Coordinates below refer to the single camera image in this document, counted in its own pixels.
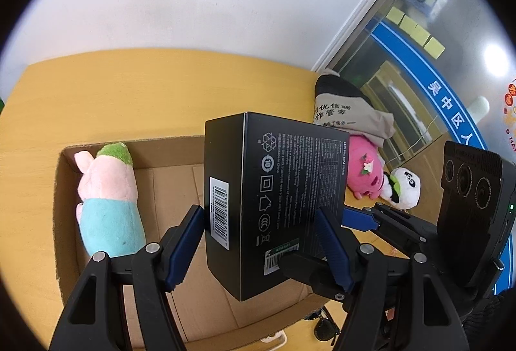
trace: camera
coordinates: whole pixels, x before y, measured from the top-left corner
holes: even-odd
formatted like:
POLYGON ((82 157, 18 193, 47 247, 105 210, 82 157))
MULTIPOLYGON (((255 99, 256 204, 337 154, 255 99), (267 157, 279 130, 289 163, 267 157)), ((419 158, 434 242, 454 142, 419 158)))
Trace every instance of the camera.
POLYGON ((498 154, 447 141, 437 222, 446 266, 458 286, 489 290, 516 209, 516 165, 498 154))

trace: panda plush toy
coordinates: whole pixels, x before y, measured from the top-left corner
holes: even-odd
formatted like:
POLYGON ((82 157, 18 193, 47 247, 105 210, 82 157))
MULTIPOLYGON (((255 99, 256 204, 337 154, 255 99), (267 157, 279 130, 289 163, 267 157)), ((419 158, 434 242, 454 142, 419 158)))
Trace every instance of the panda plush toy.
POLYGON ((421 180, 406 168, 396 168, 391 174, 383 173, 383 186, 380 197, 399 210, 415 206, 421 194, 421 180))

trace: white handle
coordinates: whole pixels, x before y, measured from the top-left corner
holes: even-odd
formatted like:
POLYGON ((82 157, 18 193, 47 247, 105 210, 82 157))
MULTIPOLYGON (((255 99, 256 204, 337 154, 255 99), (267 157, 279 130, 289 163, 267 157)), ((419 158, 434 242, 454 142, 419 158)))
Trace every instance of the white handle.
POLYGON ((279 345, 276 345, 276 347, 274 347, 274 348, 271 348, 271 349, 267 350, 267 351, 276 351, 277 349, 280 349, 283 345, 287 344, 287 334, 285 333, 285 331, 284 331, 284 330, 281 330, 281 331, 279 331, 279 332, 276 332, 276 333, 274 334, 274 336, 268 336, 267 338, 260 339, 260 341, 265 342, 265 343, 268 343, 268 342, 272 342, 272 341, 274 341, 274 340, 277 340, 277 339, 279 339, 280 337, 282 337, 282 338, 283 338, 283 342, 282 342, 281 344, 279 344, 279 345))

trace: camera lens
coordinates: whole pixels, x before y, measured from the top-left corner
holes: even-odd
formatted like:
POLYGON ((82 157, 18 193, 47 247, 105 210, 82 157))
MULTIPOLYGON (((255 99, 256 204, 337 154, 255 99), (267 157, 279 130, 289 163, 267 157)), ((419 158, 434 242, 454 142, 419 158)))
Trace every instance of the camera lens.
POLYGON ((457 174, 457 190, 460 195, 466 196, 471 189, 471 169, 469 166, 460 165, 457 174))
POLYGON ((453 162, 451 160, 448 160, 446 162, 446 166, 444 167, 444 177, 446 178, 446 181, 451 182, 453 179, 453 162))
POLYGON ((477 189, 475 191, 475 200, 480 209, 485 209, 491 199, 491 184, 487 178, 481 178, 478 181, 477 189))

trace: barcode sticker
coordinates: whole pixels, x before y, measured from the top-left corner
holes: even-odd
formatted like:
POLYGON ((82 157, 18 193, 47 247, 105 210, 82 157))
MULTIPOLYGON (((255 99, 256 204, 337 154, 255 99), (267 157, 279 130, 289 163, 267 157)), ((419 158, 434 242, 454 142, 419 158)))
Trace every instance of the barcode sticker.
POLYGON ((229 250, 229 184, 210 177, 210 233, 229 250))
POLYGON ((299 239, 285 243, 277 248, 270 249, 265 252, 265 264, 263 267, 263 275, 269 275, 280 269, 280 258, 287 252, 299 250, 299 239))

